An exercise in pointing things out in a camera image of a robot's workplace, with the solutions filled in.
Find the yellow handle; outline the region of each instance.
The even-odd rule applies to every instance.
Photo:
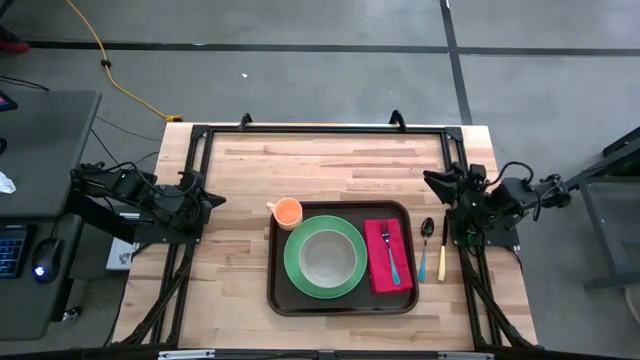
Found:
[[[444,281],[444,269],[445,269],[445,247],[440,247],[440,265],[438,266],[438,281]]]

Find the fork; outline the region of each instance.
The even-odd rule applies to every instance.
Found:
[[[393,284],[400,285],[400,276],[398,276],[398,270],[396,270],[396,264],[393,262],[393,255],[391,254],[391,245],[389,244],[389,228],[387,222],[380,224],[380,235],[385,243],[387,243],[387,251],[389,252],[389,262],[391,263],[391,274],[393,276]]]

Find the gray floor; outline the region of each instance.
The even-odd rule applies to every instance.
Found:
[[[77,0],[104,40],[221,44],[446,45],[435,0]],[[458,44],[487,47],[639,48],[634,0],[450,0]],[[90,40],[64,1],[16,2],[3,23],[40,40]],[[123,86],[187,121],[384,123],[400,109],[411,123],[460,124],[447,55],[291,52],[110,51]],[[111,87],[92,50],[0,55],[0,72],[53,89],[103,93],[100,116],[161,137],[164,122]],[[499,164],[521,160],[538,175],[571,176],[640,124],[640,57],[463,56],[474,124],[488,125]],[[100,121],[95,130],[119,160],[159,143]],[[94,139],[86,161],[106,156]],[[154,161],[144,163],[153,168]],[[606,273],[582,201],[519,226],[524,277],[541,345],[640,357],[640,326],[622,292],[586,293]],[[90,281],[87,313],[33,343],[0,352],[99,346],[122,279]],[[109,296],[100,296],[102,292]]]

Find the brown tray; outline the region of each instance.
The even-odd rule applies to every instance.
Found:
[[[404,293],[374,294],[367,266],[360,283],[348,294],[330,300],[310,297],[298,290],[287,276],[284,268],[284,246],[291,232],[280,229],[271,216],[267,300],[273,311],[283,316],[402,314],[416,305],[419,290],[411,222],[404,206],[395,201],[327,201],[302,202],[302,208],[304,220],[318,215],[337,216],[355,226],[363,237],[365,220],[398,219],[402,226],[404,249],[414,287]]]

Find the wooden table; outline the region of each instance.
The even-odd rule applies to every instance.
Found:
[[[179,180],[191,127],[167,125],[156,167],[159,183]],[[495,178],[488,128],[466,126],[463,134],[469,163],[484,164],[488,178]],[[422,171],[443,168],[440,141],[432,135],[216,134],[206,188],[226,197],[227,203],[213,211],[196,248],[180,347],[472,349],[460,261],[450,242],[446,280],[436,280],[445,206],[424,183]],[[274,313],[266,299],[270,214],[265,203],[284,196],[400,202],[411,217],[418,264],[420,224],[431,216],[436,229],[427,246],[427,280],[419,285],[416,307],[386,316],[291,318]],[[153,245],[136,256],[114,341],[129,335],[157,299],[166,251],[166,245]],[[515,257],[505,249],[489,248],[487,260],[496,301],[521,334],[535,343]],[[483,334],[489,339],[486,311],[481,301],[478,304]],[[170,303],[163,339],[172,312]]]

